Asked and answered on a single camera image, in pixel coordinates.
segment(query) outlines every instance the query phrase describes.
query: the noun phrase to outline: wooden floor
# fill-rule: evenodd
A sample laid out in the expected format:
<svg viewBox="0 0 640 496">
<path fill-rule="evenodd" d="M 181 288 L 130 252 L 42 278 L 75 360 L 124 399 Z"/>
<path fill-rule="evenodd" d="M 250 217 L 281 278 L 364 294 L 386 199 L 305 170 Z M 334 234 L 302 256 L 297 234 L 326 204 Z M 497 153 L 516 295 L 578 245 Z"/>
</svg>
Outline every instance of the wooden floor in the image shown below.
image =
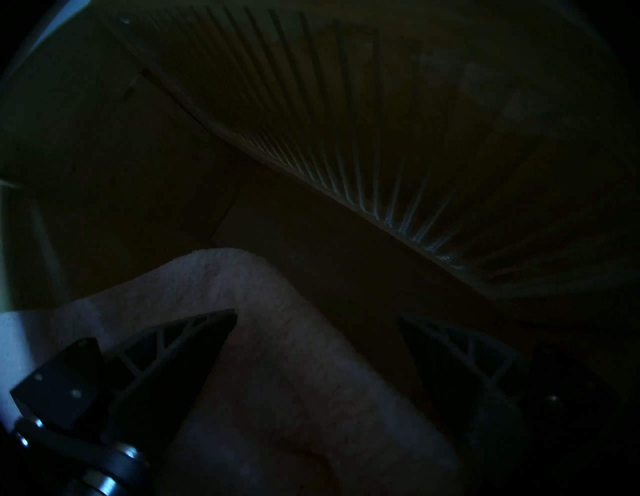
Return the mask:
<svg viewBox="0 0 640 496">
<path fill-rule="evenodd" d="M 386 379 L 419 384 L 397 332 L 401 312 L 505 327 L 478 293 L 330 198 L 269 168 L 254 170 L 214 235 L 274 264 Z"/>
</svg>

